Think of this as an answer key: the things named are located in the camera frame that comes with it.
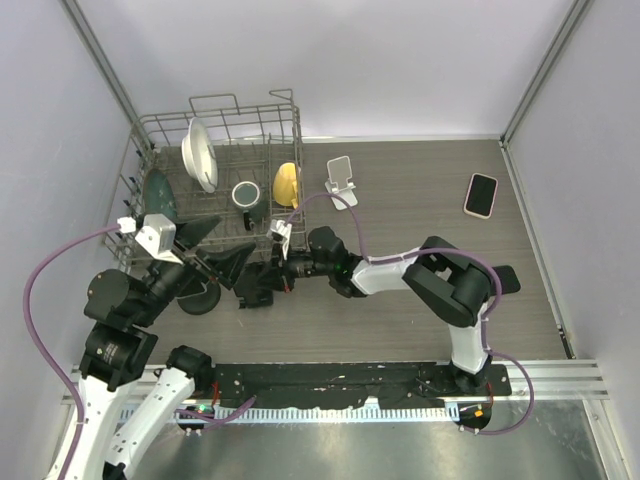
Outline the black folding phone stand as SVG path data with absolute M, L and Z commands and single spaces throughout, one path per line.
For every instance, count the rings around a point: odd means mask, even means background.
M 266 262 L 251 262 L 244 269 L 234 286 L 240 309 L 265 308 L 273 305 L 273 289 L 264 282 L 270 266 Z

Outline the black round base stand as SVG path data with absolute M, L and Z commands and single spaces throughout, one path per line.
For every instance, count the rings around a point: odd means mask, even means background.
M 211 312 L 221 299 L 221 288 L 218 284 L 208 284 L 204 292 L 177 299 L 178 306 L 192 316 L 205 315 Z

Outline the white folding phone stand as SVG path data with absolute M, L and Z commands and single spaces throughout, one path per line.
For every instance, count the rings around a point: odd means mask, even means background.
M 341 156 L 326 162 L 328 180 L 325 188 L 328 193 L 335 195 L 331 200 L 338 211 L 347 207 L 355 207 L 358 200 L 354 193 L 355 184 L 352 182 L 353 172 L 349 156 Z

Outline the black phone pink case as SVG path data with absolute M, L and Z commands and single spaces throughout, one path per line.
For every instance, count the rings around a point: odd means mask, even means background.
M 469 216 L 487 220 L 492 216 L 498 189 L 494 177 L 473 173 L 463 203 L 463 212 Z

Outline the black phone clear case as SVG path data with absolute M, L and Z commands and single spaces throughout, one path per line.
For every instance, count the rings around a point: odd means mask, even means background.
M 191 291 L 192 291 L 192 295 L 204 294 L 208 291 L 208 283 L 195 280 L 193 282 Z

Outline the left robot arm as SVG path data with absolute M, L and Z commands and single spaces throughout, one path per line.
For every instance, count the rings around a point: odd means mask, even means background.
M 80 379 L 70 386 L 76 419 L 67 426 L 48 478 L 131 478 L 178 407 L 211 391 L 211 357 L 179 346 L 134 414 L 125 423 L 119 421 L 158 340 L 147 327 L 196 285 L 217 282 L 232 288 L 253 253 L 252 242 L 217 253 L 200 249 L 219 221 L 212 216 L 174 224 L 162 214 L 119 219 L 119 231 L 134 234 L 152 261 L 140 279 L 108 269 L 88 287 L 84 314 L 95 325 L 85 342 Z

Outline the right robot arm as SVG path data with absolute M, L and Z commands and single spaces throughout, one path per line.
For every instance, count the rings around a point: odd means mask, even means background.
M 448 325 L 455 389 L 472 395 L 487 384 L 493 357 L 483 322 L 503 294 L 494 268 L 437 236 L 387 257 L 350 252 L 328 226 L 309 233 L 305 250 L 287 252 L 282 235 L 272 238 L 270 260 L 252 262 L 240 275 L 234 288 L 240 307 L 270 306 L 274 293 L 292 291 L 299 278 L 319 276 L 345 298 L 410 290 Z

